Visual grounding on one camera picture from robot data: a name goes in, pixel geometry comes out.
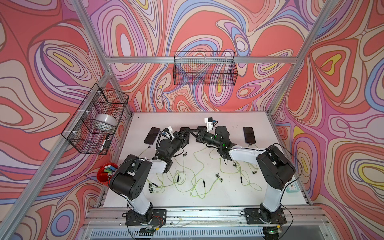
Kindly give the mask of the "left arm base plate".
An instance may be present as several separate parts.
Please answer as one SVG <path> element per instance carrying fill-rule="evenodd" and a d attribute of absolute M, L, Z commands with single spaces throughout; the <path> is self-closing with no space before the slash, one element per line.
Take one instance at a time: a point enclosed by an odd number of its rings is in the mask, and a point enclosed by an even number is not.
<path fill-rule="evenodd" d="M 126 226 L 153 226 L 161 227 L 166 224 L 167 210 L 166 209 L 149 209 L 149 211 L 140 215 L 134 210 L 129 210 L 125 214 Z"/>

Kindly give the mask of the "blue phone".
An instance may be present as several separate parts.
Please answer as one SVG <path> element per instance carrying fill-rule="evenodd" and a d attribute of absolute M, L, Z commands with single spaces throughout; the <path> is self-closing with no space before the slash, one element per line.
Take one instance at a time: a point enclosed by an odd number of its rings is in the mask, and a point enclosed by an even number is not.
<path fill-rule="evenodd" d="M 254 145 L 256 143 L 255 133 L 253 127 L 243 127 L 245 143 Z"/>

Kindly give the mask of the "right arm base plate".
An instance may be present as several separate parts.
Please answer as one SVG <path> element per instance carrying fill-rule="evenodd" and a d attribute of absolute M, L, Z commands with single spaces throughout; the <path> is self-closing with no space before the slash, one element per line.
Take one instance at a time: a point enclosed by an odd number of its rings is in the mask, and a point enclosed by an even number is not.
<path fill-rule="evenodd" d="M 278 208 L 277 211 L 271 213 L 267 209 L 246 208 L 241 211 L 241 215 L 246 218 L 248 225 L 284 225 L 287 223 L 284 211 Z"/>

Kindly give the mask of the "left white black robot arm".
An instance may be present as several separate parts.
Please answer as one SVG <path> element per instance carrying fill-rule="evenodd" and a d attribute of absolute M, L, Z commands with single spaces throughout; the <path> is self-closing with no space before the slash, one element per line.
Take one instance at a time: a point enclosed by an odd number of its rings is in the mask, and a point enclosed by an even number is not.
<path fill-rule="evenodd" d="M 148 215 L 153 207 L 143 193 L 148 176 L 165 174 L 170 170 L 177 152 L 188 144 L 189 134 L 190 128 L 184 128 L 159 141 L 156 154 L 151 159 L 128 155 L 108 181 L 110 190 L 127 200 L 134 213 Z"/>

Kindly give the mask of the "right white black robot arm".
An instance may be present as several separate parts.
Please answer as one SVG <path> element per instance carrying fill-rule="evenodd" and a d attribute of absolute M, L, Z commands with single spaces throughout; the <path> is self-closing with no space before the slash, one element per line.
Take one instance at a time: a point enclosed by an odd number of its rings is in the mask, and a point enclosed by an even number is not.
<path fill-rule="evenodd" d="M 271 145 L 263 150 L 237 147 L 230 141 L 230 133 L 224 126 L 216 127 L 213 134 L 206 128 L 198 129 L 196 140 L 215 147 L 224 160 L 257 164 L 267 183 L 261 210 L 272 214 L 281 208 L 286 185 L 296 169 L 278 147 Z"/>

